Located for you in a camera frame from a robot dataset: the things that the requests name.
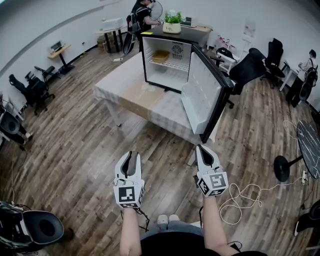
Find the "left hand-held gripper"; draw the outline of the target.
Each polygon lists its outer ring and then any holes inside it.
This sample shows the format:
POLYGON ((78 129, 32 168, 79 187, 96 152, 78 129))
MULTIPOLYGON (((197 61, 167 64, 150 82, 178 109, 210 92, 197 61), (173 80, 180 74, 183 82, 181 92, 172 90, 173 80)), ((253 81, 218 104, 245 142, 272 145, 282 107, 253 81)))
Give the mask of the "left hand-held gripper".
POLYGON ((145 193, 140 154, 137 151, 126 152, 116 163, 114 175, 116 204, 121 209, 140 208, 145 193))

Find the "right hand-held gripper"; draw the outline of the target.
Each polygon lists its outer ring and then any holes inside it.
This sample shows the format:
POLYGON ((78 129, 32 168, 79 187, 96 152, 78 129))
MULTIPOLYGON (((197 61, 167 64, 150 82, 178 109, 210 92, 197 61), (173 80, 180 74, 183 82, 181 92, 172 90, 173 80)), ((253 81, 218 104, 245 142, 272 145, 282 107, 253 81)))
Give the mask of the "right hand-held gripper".
POLYGON ((202 144, 195 147, 195 160, 198 172, 197 186, 206 197, 216 197, 229 188, 227 173, 221 168, 218 155, 202 144))

